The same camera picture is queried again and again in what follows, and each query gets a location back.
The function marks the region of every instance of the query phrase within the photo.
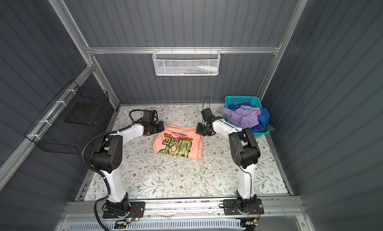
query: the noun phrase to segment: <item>fabric sheet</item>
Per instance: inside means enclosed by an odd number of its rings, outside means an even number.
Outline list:
[[[196,127],[165,125],[153,144],[154,152],[197,159],[202,153],[203,136],[196,133]]]

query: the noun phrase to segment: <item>metal beam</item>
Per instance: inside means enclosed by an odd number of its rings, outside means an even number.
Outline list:
[[[308,0],[298,0],[297,4],[295,5],[294,11],[290,17],[286,30],[282,36],[279,52],[278,54],[275,55],[275,58],[271,62],[271,65],[262,81],[261,87],[258,90],[257,96],[259,97],[260,100],[262,100],[263,97],[265,96],[266,90],[268,86],[270,85],[271,79],[274,76],[274,73],[281,61],[283,54],[285,53],[286,47],[290,41],[291,36],[293,35],[295,27],[299,21],[299,18],[302,15],[302,12],[304,10],[304,7],[307,4],[307,1]]]
[[[265,214],[262,216],[296,216],[305,214],[306,210],[299,196],[267,196],[259,197],[262,200]],[[246,214],[225,216],[224,209],[219,204],[225,197],[215,198],[179,198],[179,199],[147,199],[131,200],[146,202],[145,214],[142,219],[169,219],[180,218],[243,218]],[[94,201],[67,202],[60,221],[93,221]],[[102,210],[103,202],[97,207]]]
[[[74,89],[77,85],[83,85],[84,82],[88,79],[88,77],[92,74],[95,68],[93,65],[88,65],[84,68],[84,70],[80,73],[79,76],[75,79],[67,90],[63,92],[63,94],[59,97],[58,100],[63,100],[68,94],[71,92],[71,89]],[[55,102],[55,104],[47,111],[47,113],[42,117],[42,120],[46,120],[50,114],[57,108],[59,103]],[[41,127],[41,123],[38,123],[33,129],[33,131],[39,130]],[[12,152],[12,154],[8,157],[8,159],[3,163],[0,167],[0,190],[5,186],[8,180],[12,177],[12,175],[16,172],[16,170],[20,167],[22,162],[26,159],[32,149],[35,147],[35,144],[25,138],[20,145]]]
[[[69,33],[70,37],[72,38],[74,44],[76,45],[77,49],[81,53],[85,62],[88,64],[94,64],[96,66],[97,71],[95,71],[93,75],[97,79],[98,84],[101,86],[101,88],[108,92],[109,101],[112,104],[112,106],[115,109],[118,108],[119,106],[118,98],[116,94],[114,93],[112,87],[108,83],[108,80],[105,77],[100,66],[98,65],[96,58],[90,56],[88,52],[86,51],[86,48],[88,47],[88,43],[86,42],[79,27],[74,21],[74,18],[70,14],[68,7],[64,3],[64,0],[48,0],[48,1],[50,2],[51,6],[55,10],[57,16],[60,18],[62,24],[64,25],[65,29]]]
[[[279,47],[88,47],[89,54],[152,54],[161,53],[272,53],[277,54]]]
[[[279,172],[280,172],[280,174],[282,176],[282,179],[285,182],[285,185],[287,187],[288,193],[290,195],[294,195],[293,189],[291,188],[290,183],[287,180],[287,176],[285,174],[285,170],[282,167],[282,163],[281,163],[281,161],[279,159],[278,153],[276,152],[276,149],[275,149],[275,146],[274,146],[273,140],[271,139],[270,134],[265,135],[265,138],[266,138],[267,143],[269,144],[270,152],[272,153],[272,155],[274,157],[274,160],[276,162],[276,165],[278,166],[278,169],[279,169]]]

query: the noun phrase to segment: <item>blue plastic basket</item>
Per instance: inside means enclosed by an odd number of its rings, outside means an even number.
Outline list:
[[[229,104],[240,104],[246,101],[251,102],[251,106],[253,107],[262,107],[261,100],[256,96],[251,95],[227,95],[225,97],[226,108]],[[260,137],[261,135],[267,135],[270,132],[254,132],[255,138]]]

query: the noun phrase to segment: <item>wire mesh basket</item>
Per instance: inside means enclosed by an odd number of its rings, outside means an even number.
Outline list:
[[[108,93],[101,89],[76,86],[57,102],[47,119],[35,121],[38,128],[32,124],[24,134],[47,152],[80,154],[90,138],[106,131],[113,115]]]
[[[216,76],[219,51],[210,53],[153,52],[153,63],[158,76]]]

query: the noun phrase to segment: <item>graphic print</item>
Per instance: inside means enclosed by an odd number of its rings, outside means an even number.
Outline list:
[[[185,134],[172,132],[172,134],[165,133],[165,140],[162,144],[166,145],[165,149],[159,151],[159,153],[170,154],[174,156],[188,157],[190,148],[192,146],[192,138],[186,137]]]

